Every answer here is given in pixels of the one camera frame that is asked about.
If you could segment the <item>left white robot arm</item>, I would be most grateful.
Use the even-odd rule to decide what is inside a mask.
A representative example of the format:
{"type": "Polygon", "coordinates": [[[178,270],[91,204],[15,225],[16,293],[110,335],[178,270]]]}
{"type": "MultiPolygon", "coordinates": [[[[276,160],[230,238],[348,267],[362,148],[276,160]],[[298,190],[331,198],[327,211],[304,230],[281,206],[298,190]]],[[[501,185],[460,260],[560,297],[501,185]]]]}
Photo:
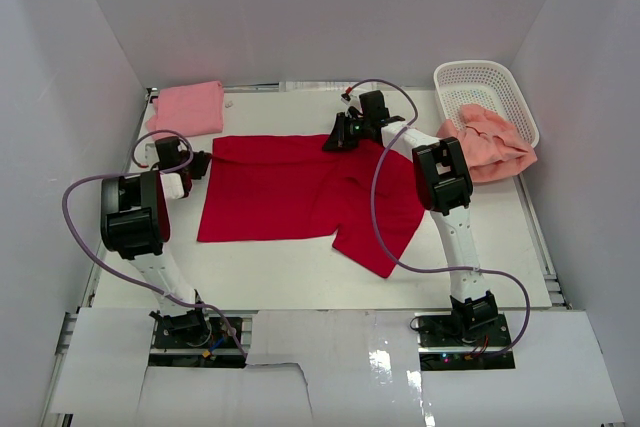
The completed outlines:
{"type": "Polygon", "coordinates": [[[107,250],[152,286],[158,307],[151,316],[166,334],[199,347],[208,342],[212,324],[170,252],[167,201],[189,196],[192,181],[204,175],[211,155],[181,149],[176,132],[160,133],[163,137],[151,145],[154,155],[147,171],[101,181],[101,236],[107,250]]]}

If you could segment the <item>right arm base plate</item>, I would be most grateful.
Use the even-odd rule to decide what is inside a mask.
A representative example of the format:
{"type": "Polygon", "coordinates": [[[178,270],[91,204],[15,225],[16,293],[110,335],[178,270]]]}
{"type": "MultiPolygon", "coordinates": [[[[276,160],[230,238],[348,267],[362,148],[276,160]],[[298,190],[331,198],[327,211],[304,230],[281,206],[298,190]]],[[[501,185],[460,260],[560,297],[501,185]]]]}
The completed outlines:
{"type": "Polygon", "coordinates": [[[417,315],[409,322],[417,334],[422,372],[513,370],[516,368],[506,318],[500,314],[479,331],[464,333],[452,314],[417,315]]]}

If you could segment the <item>salmon t shirt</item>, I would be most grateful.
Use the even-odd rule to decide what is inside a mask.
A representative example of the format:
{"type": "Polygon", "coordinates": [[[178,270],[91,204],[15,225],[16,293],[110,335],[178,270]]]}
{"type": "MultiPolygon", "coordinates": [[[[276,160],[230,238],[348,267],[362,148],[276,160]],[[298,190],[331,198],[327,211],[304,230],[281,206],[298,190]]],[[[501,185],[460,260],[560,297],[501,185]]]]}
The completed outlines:
{"type": "Polygon", "coordinates": [[[538,160],[531,144],[498,114],[478,104],[462,105],[460,114],[462,128],[456,128],[448,119],[437,136],[455,137],[460,142],[475,184],[517,176],[538,160]]]}

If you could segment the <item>papers at table back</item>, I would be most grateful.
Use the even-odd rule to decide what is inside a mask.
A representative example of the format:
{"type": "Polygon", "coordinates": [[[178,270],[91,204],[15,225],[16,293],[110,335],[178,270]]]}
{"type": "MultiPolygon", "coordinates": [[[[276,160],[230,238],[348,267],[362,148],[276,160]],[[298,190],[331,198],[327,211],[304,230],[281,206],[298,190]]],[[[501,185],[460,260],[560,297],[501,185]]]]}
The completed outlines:
{"type": "Polygon", "coordinates": [[[343,81],[282,81],[279,83],[280,92],[294,91],[333,91],[344,93],[350,89],[352,93],[378,90],[377,82],[366,82],[353,86],[353,82],[343,81]]]}

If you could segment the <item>red t shirt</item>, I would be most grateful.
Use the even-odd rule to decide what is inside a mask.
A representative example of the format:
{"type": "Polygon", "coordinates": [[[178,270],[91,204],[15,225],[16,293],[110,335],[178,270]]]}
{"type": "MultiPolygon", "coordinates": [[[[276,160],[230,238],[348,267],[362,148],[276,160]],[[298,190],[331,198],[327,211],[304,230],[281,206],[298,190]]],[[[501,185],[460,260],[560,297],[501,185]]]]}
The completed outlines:
{"type": "MultiPolygon", "coordinates": [[[[197,239],[205,242],[334,238],[333,248],[387,278],[394,264],[373,232],[370,188],[382,146],[362,141],[348,152],[324,152],[324,135],[228,136],[213,142],[208,189],[197,239]]],[[[383,240],[398,258],[424,209],[402,156],[386,157],[376,190],[383,240]]]]}

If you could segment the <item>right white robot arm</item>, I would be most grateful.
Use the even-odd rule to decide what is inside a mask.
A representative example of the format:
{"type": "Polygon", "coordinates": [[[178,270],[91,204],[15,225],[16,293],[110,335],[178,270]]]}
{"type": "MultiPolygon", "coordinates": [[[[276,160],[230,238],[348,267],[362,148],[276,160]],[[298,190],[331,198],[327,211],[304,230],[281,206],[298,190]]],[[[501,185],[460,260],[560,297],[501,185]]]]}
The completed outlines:
{"type": "Polygon", "coordinates": [[[383,147],[370,188],[373,232],[395,265],[418,273],[418,268],[401,263],[385,244],[375,206],[377,183],[389,153],[410,162],[417,198],[436,224],[447,261],[446,267],[436,271],[450,275],[452,335],[463,345],[477,344],[497,320],[498,307],[483,277],[473,240],[469,209],[473,183],[460,142],[454,137],[427,135],[413,127],[413,119],[391,115],[379,90],[354,96],[347,88],[341,98],[347,110],[336,115],[323,150],[351,151],[363,140],[383,147]]]}

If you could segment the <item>folded pink t shirt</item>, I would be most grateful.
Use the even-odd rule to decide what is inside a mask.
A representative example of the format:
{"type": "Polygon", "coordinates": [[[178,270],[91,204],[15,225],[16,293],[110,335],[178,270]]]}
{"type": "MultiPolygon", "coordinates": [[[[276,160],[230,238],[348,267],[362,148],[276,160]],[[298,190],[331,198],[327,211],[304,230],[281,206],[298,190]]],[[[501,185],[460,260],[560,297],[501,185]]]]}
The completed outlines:
{"type": "Polygon", "coordinates": [[[166,130],[184,137],[218,134],[224,128],[224,89],[219,81],[162,89],[152,102],[154,114],[146,122],[148,131],[166,130]]]}

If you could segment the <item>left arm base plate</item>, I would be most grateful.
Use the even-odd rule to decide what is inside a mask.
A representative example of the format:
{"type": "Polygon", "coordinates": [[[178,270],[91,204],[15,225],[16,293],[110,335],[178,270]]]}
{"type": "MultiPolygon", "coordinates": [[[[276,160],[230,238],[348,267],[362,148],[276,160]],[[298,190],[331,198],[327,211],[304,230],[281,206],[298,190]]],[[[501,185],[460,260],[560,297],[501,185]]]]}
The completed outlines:
{"type": "Polygon", "coordinates": [[[209,326],[195,341],[185,341],[156,321],[148,357],[151,367],[243,369],[246,360],[224,322],[210,317],[209,326]]]}

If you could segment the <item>white plastic basket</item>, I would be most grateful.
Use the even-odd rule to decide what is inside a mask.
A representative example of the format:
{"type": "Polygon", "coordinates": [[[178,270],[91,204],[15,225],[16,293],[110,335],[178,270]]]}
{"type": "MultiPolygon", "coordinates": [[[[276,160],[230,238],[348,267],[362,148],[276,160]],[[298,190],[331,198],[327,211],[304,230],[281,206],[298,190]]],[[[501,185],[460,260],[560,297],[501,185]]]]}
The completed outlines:
{"type": "Polygon", "coordinates": [[[477,104],[513,124],[519,135],[535,148],[539,130],[512,73],[488,60],[447,62],[433,74],[435,99],[442,121],[463,126],[461,108],[477,104]]]}

